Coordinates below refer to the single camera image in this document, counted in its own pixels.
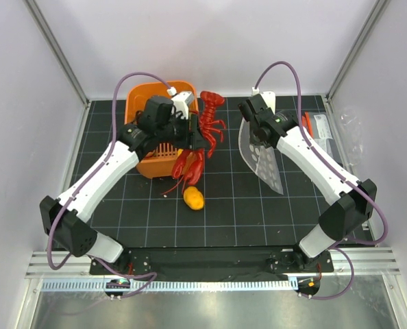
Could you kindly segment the red toy lobster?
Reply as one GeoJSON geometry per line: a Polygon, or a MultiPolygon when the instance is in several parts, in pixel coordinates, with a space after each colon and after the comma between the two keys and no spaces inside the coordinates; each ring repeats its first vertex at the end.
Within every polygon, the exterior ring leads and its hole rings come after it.
{"type": "Polygon", "coordinates": [[[199,146],[196,149],[183,148],[171,170],[171,177],[177,179],[177,183],[166,190],[165,194],[174,191],[181,182],[183,183],[182,193],[187,186],[196,185],[204,171],[205,156],[211,158],[217,146],[217,140],[212,133],[219,135],[221,143],[224,140],[225,121],[215,119],[215,114],[217,108],[225,103],[225,99],[219,94],[207,90],[201,91],[199,96],[203,101],[204,109],[198,113],[193,112],[193,115],[198,119],[199,132],[209,143],[209,150],[205,151],[206,146],[199,146]]]}

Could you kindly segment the clear dotted zip bag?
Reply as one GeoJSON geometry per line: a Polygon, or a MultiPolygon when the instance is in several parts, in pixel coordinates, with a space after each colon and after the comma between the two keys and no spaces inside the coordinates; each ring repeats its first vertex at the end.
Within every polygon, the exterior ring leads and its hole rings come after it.
{"type": "Polygon", "coordinates": [[[238,132],[240,156],[251,171],[272,191],[282,195],[283,186],[274,148],[252,143],[251,137],[249,123],[243,119],[238,132]]]}

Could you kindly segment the orange toy potato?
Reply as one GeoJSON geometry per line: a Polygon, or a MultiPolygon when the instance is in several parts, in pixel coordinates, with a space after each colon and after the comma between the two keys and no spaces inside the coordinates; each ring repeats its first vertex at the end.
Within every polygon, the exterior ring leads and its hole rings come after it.
{"type": "Polygon", "coordinates": [[[204,208],[205,199],[203,194],[195,186],[189,186],[185,189],[183,199],[191,210],[201,210],[204,208]]]}

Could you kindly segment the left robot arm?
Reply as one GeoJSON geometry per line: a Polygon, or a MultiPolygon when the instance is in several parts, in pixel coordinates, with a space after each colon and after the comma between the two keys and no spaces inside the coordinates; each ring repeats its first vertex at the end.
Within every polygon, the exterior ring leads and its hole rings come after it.
{"type": "Polygon", "coordinates": [[[183,151],[207,146],[198,117],[189,110],[194,99],[190,91],[172,98],[150,97],[138,118],[118,131],[104,154],[74,185],[55,199],[46,196],[40,202],[40,213],[49,242],[58,243],[75,257],[100,258],[114,274],[127,271],[130,262],[124,247],[87,222],[112,187],[160,144],[183,151]]]}

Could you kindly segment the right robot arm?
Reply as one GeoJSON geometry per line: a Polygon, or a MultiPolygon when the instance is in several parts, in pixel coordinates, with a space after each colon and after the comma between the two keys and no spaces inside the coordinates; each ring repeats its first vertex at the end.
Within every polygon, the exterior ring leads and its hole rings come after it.
{"type": "Polygon", "coordinates": [[[296,114],[275,110],[275,95],[254,95],[238,106],[243,116],[238,147],[247,166],[269,188],[282,193],[275,152],[291,159],[319,189],[328,208],[318,224],[297,243],[293,264],[310,271],[317,256],[348,237],[372,213],[371,201],[377,187],[371,180],[360,181],[346,171],[317,144],[306,128],[299,126],[296,114]]]}

